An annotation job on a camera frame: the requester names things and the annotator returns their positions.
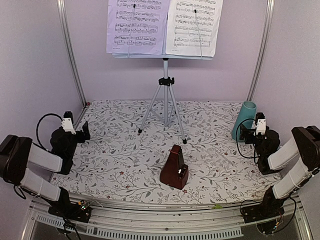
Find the brown wooden metronome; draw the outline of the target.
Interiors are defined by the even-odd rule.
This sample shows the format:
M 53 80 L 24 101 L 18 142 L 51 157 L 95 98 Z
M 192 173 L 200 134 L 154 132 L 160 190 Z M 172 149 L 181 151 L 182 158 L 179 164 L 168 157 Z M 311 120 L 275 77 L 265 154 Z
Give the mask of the brown wooden metronome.
M 165 162 L 159 180 L 161 183 L 182 190 L 189 178 L 189 167 L 185 164 L 182 148 L 174 145 Z

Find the white sheet music page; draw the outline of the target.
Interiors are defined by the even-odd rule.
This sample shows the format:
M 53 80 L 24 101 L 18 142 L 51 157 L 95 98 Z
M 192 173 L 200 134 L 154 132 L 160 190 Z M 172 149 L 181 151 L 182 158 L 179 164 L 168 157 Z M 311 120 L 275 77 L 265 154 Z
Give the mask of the white sheet music page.
M 165 53 L 214 57 L 222 8 L 222 0 L 172 0 L 168 9 Z

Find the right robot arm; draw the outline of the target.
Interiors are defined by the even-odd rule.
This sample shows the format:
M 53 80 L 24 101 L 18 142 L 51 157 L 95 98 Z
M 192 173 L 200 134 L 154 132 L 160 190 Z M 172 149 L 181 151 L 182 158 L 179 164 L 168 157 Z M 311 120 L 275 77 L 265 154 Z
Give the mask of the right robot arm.
M 263 122 L 256 121 L 255 129 L 241 123 L 236 130 L 239 139 L 254 145 L 257 166 L 263 175 L 278 173 L 295 157 L 295 165 L 275 185 L 266 190 L 258 213 L 269 218 L 292 192 L 302 188 L 314 175 L 320 172 L 320 129 L 316 126 L 294 127 L 292 137 L 280 146 L 279 134 Z

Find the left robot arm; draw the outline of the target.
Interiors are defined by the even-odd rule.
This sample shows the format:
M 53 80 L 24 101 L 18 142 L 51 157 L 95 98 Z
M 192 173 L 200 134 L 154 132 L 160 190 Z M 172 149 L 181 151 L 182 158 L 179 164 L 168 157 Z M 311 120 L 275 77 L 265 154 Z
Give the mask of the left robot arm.
M 71 203 L 69 192 L 44 180 L 29 169 L 28 164 L 68 175 L 73 166 L 77 145 L 90 138 L 88 122 L 83 124 L 81 130 L 76 131 L 70 118 L 63 118 L 61 127 L 51 134 L 51 150 L 35 144 L 29 137 L 9 134 L 0 144 L 0 176 L 5 182 L 43 198 L 63 217 L 70 217 L 76 204 Z

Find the teal cup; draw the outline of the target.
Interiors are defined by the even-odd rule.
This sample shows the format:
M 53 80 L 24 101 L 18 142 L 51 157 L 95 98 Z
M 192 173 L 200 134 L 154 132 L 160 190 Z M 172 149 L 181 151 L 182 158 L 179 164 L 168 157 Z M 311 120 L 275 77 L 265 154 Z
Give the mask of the teal cup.
M 235 121 L 234 127 L 231 132 L 231 137 L 233 140 L 238 140 L 238 142 L 243 142 L 242 140 L 239 140 L 239 128 L 238 126 L 241 125 L 242 121 L 246 120 L 244 125 L 251 129 L 253 125 L 253 121 L 256 116 L 257 106 L 252 101 L 244 101 L 240 111 L 238 113 L 237 119 Z

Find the floral patterned table mat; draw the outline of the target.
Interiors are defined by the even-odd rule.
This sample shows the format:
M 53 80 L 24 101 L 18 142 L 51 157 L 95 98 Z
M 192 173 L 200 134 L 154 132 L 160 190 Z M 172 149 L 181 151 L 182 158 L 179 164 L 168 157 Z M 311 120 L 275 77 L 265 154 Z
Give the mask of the floral patterned table mat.
M 221 204 L 261 199 L 281 179 L 263 175 L 251 145 L 236 143 L 231 131 L 239 102 L 180 101 L 181 124 L 165 126 L 150 115 L 138 133 L 149 102 L 93 101 L 82 121 L 91 138 L 77 146 L 68 175 L 51 182 L 74 194 L 150 204 Z M 189 177 L 182 190 L 160 182 L 170 149 L 182 148 Z

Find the aluminium base frame rail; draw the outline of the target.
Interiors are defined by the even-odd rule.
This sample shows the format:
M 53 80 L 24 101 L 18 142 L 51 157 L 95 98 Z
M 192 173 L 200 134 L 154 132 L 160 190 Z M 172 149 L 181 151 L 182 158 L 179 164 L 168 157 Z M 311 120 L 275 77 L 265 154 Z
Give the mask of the aluminium base frame rail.
M 49 214 L 49 205 L 34 198 L 22 231 L 24 240 L 313 240 L 298 195 L 283 205 L 284 213 L 246 222 L 246 208 L 256 200 L 212 204 L 154 204 L 71 194 L 92 209 L 89 222 L 65 225 Z

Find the left aluminium frame post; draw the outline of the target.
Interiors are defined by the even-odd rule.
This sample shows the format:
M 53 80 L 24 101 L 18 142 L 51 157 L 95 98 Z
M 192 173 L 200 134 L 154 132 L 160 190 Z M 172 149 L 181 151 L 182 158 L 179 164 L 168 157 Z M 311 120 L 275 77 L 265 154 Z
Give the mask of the left aluminium frame post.
M 70 35 L 70 30 L 69 30 L 69 25 L 68 25 L 68 18 L 67 18 L 67 11 L 66 11 L 66 5 L 64 0 L 57 0 L 57 10 L 58 10 L 58 15 L 59 15 L 59 21 L 61 25 L 61 30 L 62 30 L 62 35 L 64 38 L 64 43 L 66 47 L 66 52 L 68 55 L 68 61 L 70 64 L 71 68 L 71 73 L 73 76 L 74 84 L 80 99 L 81 104 L 86 107 L 87 105 L 87 100 L 85 97 L 85 92 L 81 83 L 77 63 L 76 63 L 76 58 L 72 46 L 72 40 L 71 40 L 71 35 Z

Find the aluminium frame post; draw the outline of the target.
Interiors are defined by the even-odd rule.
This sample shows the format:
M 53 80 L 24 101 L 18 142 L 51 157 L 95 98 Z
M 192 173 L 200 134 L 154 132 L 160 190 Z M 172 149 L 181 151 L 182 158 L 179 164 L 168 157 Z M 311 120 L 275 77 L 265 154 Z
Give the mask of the aluminium frame post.
M 70 35 L 70 30 L 69 30 L 69 25 L 68 25 L 68 18 L 67 18 L 67 11 L 66 11 L 66 5 L 64 0 L 57 0 L 57 10 L 58 10 L 58 15 L 59 15 L 59 21 L 61 25 L 61 30 L 62 30 L 62 35 L 64 38 L 64 43 L 66 47 L 66 52 L 68 55 L 68 61 L 70 64 L 71 68 L 71 73 L 73 76 L 74 84 L 80 99 L 81 104 L 86 107 L 87 105 L 87 100 L 85 97 L 85 92 L 81 83 L 77 63 L 76 63 L 76 58 L 72 46 L 72 40 L 71 40 L 71 35 Z
M 264 24 L 263 24 L 263 30 L 262 30 L 262 37 L 260 41 L 257 61 L 254 67 L 253 76 L 252 76 L 251 84 L 249 87 L 249 92 L 246 98 L 247 101 L 253 101 L 253 98 L 258 86 L 262 66 L 264 63 L 264 57 L 267 50 L 270 30 L 272 26 L 274 7 L 275 7 L 275 0 L 266 1 L 266 11 L 265 11 Z

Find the right aluminium frame post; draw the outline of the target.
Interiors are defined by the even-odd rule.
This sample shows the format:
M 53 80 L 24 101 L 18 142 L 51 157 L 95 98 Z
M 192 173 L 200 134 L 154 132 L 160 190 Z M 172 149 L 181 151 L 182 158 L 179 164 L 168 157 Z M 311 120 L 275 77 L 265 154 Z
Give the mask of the right aluminium frame post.
M 253 101 L 253 98 L 258 86 L 262 66 L 264 63 L 264 57 L 267 50 L 270 30 L 272 26 L 274 7 L 275 7 L 275 0 L 266 1 L 266 11 L 265 11 L 264 24 L 263 24 L 263 30 L 262 30 L 262 37 L 260 41 L 257 61 L 254 67 L 253 76 L 252 76 L 251 84 L 249 87 L 249 92 L 246 98 L 247 101 Z

